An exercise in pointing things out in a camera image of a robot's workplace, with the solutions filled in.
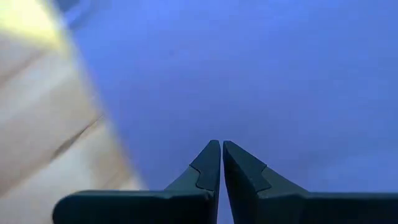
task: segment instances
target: wooden surface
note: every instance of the wooden surface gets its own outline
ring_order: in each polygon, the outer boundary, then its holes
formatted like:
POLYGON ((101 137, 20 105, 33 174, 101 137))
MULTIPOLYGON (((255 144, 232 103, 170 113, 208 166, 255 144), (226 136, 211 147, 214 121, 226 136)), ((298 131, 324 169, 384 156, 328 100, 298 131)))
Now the wooden surface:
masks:
POLYGON ((139 189, 73 58, 0 33, 0 223, 51 223, 62 197, 139 189))

